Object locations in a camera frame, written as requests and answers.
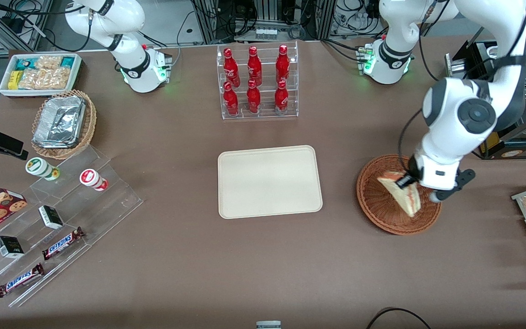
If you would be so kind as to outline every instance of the wicker basket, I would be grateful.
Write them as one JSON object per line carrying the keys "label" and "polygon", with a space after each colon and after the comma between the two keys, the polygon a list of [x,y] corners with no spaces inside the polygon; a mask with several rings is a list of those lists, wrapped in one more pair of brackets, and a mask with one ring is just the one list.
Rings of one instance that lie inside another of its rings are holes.
{"label": "wicker basket", "polygon": [[[403,157],[405,163],[409,158]],[[357,198],[361,208],[378,227],[397,235],[422,233],[431,227],[441,212],[441,204],[430,201],[432,189],[418,186],[421,210],[409,217],[388,190],[377,180],[386,171],[401,171],[399,156],[387,154],[374,158],[363,168],[357,180]]]}
{"label": "wicker basket", "polygon": [[[79,90],[71,90],[62,92],[61,94],[57,94],[52,96],[54,97],[68,97],[68,96],[80,96],[84,100],[86,100],[86,109],[85,109],[85,117],[82,122],[82,129],[81,129],[81,135],[80,135],[80,141],[77,146],[71,149],[45,149],[40,148],[39,146],[35,145],[32,142],[32,147],[34,150],[36,150],[36,153],[45,156],[46,158],[53,158],[57,160],[64,160],[67,159],[69,156],[78,154],[82,152],[86,148],[88,144],[90,144],[90,140],[92,140],[92,135],[95,133],[95,124],[96,124],[96,109],[95,105],[92,104],[92,101],[90,98],[84,93]],[[42,109],[44,108],[44,105],[42,104],[40,106],[40,110],[38,111],[38,114],[36,115],[36,119],[34,120],[34,123],[32,125],[32,133],[36,132],[36,128],[38,127],[38,122],[40,122],[40,115],[42,115]]]}

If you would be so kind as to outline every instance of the red and white cup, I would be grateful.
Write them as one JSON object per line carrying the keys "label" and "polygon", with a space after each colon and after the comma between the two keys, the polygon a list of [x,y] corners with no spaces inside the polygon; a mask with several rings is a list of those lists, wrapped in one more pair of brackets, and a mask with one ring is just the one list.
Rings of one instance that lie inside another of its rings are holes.
{"label": "red and white cup", "polygon": [[92,187],[96,191],[104,191],[109,186],[109,182],[101,177],[94,169],[82,171],[80,181],[83,185]]}

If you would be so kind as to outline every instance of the red bottle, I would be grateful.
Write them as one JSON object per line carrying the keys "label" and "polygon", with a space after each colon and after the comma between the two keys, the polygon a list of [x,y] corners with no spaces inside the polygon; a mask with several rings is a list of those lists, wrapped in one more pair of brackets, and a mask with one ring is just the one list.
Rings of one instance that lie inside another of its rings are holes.
{"label": "red bottle", "polygon": [[261,93],[257,89],[255,80],[249,80],[249,90],[247,90],[247,100],[249,102],[249,111],[253,114],[259,113],[261,110]]}
{"label": "red bottle", "polygon": [[284,79],[287,81],[289,77],[289,58],[288,58],[288,46],[282,44],[279,46],[279,56],[277,62],[275,62],[275,70],[277,72],[276,80],[277,83]]}
{"label": "red bottle", "polygon": [[225,54],[225,75],[227,81],[230,81],[233,87],[238,88],[241,85],[241,79],[238,77],[237,61],[232,58],[232,51],[229,48],[225,48],[223,53]]}
{"label": "red bottle", "polygon": [[237,94],[234,92],[234,90],[232,90],[232,85],[230,84],[230,82],[225,81],[223,87],[225,88],[223,98],[225,99],[225,106],[227,108],[228,115],[230,115],[231,117],[236,117],[238,116]]}
{"label": "red bottle", "polygon": [[249,69],[249,79],[253,79],[257,86],[263,83],[263,69],[261,68],[261,59],[257,55],[257,47],[249,47],[249,62],[247,63]]}
{"label": "red bottle", "polygon": [[275,113],[277,115],[284,115],[288,111],[288,91],[285,89],[285,80],[282,79],[277,83],[277,90],[275,91]]}

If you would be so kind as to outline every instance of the brown table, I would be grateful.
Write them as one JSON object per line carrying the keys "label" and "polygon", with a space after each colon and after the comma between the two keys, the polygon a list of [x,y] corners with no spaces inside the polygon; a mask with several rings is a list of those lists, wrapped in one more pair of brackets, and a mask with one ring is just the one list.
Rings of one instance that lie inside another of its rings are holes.
{"label": "brown table", "polygon": [[[434,73],[465,39],[424,39]],[[184,48],[172,83],[150,94],[130,90],[108,52],[82,53],[78,88],[98,109],[93,145],[146,202],[21,308],[0,301],[0,328],[249,329],[278,319],[286,329],[357,329],[386,306],[433,328],[526,328],[526,227],[510,200],[526,190],[526,160],[468,157],[462,167],[477,178],[444,202],[434,227],[385,233],[363,215],[356,177],[396,152],[433,81],[419,58],[385,86],[319,42],[299,47],[300,117],[274,122],[221,120],[215,47]],[[0,131],[29,141],[41,102],[2,97]],[[406,154],[425,131],[422,120],[409,128]],[[322,210],[219,217],[221,152],[299,144],[316,150]],[[0,156],[0,187],[33,181]],[[393,323],[420,328],[401,314],[377,325]]]}

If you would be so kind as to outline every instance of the plastic tray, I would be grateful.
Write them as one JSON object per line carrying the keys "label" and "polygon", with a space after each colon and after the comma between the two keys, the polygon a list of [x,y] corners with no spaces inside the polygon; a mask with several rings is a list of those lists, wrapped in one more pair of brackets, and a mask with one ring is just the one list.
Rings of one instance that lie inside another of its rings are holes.
{"label": "plastic tray", "polygon": [[219,214],[225,219],[316,212],[322,192],[311,146],[223,152]]}
{"label": "plastic tray", "polygon": [[[38,56],[63,56],[65,58],[74,58],[73,66],[70,70],[70,76],[64,89],[47,89],[47,90],[10,90],[8,89],[9,76],[17,65],[17,61],[23,58],[37,58]],[[39,53],[39,54],[21,54],[13,55],[9,59],[8,67],[5,69],[4,77],[0,83],[0,93],[9,97],[38,97],[38,96],[52,96],[60,94],[63,91],[70,91],[73,89],[74,83],[79,74],[79,68],[82,59],[79,55],[74,53]]]}

